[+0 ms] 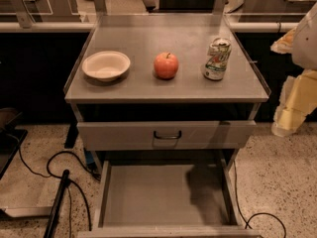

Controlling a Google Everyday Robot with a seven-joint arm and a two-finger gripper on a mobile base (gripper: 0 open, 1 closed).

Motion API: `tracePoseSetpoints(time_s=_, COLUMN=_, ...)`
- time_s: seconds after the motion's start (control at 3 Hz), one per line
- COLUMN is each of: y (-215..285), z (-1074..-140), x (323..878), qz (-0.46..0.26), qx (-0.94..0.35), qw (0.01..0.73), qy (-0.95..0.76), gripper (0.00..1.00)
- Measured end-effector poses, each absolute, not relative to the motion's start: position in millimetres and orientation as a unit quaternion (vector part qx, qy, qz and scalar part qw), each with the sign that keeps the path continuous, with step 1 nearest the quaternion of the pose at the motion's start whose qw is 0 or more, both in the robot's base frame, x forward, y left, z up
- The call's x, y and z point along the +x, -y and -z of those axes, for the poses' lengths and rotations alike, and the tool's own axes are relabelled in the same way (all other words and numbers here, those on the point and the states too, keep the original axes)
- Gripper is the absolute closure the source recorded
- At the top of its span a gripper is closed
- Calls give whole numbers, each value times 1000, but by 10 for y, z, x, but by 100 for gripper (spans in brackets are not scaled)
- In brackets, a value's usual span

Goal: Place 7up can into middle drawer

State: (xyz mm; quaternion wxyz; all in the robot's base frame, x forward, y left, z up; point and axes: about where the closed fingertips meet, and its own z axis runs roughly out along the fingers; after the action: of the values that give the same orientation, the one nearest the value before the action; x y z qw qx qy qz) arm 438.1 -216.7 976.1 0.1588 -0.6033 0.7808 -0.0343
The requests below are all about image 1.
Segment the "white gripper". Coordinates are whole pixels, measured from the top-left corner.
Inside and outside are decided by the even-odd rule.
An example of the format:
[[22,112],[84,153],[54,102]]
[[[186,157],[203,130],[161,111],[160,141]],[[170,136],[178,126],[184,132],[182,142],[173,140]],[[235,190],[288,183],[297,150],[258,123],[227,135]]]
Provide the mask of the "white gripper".
[[[270,46],[270,50],[278,54],[291,54],[294,34],[295,28],[289,30]],[[316,108],[317,71],[304,69],[297,77],[288,76],[279,95],[271,132],[278,137],[294,134]]]

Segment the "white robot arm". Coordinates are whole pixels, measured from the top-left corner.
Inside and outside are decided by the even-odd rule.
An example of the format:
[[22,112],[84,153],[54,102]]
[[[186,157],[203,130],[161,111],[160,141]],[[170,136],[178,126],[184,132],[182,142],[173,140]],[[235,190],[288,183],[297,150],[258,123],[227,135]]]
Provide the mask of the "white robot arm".
[[294,134],[317,108],[317,4],[270,49],[291,54],[292,62],[303,69],[300,75],[286,79],[273,116],[271,132],[286,137]]

